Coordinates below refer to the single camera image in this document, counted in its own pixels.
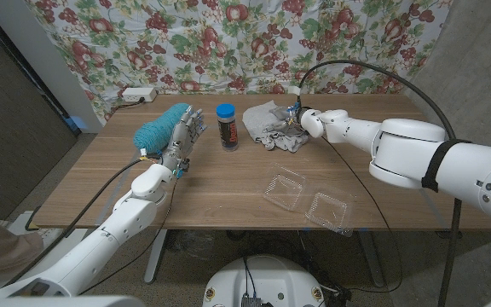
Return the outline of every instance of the jar label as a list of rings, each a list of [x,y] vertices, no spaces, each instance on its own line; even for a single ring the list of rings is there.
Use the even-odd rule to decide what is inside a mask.
[[[238,145],[238,131],[236,130],[236,121],[230,123],[219,122],[219,131],[221,132],[221,144],[225,148],[233,148]]]

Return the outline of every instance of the jar lid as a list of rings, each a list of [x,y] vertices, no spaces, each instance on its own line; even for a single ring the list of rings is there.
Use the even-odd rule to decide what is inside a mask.
[[[217,116],[226,119],[234,116],[234,106],[230,103],[223,103],[217,106]]]

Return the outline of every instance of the robot finger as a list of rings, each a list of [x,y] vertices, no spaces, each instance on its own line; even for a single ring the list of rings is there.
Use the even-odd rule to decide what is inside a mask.
[[[193,106],[188,106],[187,110],[185,113],[181,116],[181,121],[183,123],[187,123],[188,119],[191,117],[191,111],[193,110]]]

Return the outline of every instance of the electrical outlet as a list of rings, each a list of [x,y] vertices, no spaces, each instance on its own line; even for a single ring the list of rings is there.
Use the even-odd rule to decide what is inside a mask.
[[[123,92],[123,98],[126,102],[138,102],[142,97],[145,102],[151,102],[156,96],[157,91],[154,88],[128,88]]]

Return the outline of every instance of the floral curtain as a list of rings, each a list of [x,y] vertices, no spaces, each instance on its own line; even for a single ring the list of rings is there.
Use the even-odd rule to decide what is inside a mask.
[[[355,59],[410,78],[452,0],[25,0],[102,123],[127,87],[162,94],[286,93],[313,65]],[[303,92],[399,93],[392,78],[327,66]]]

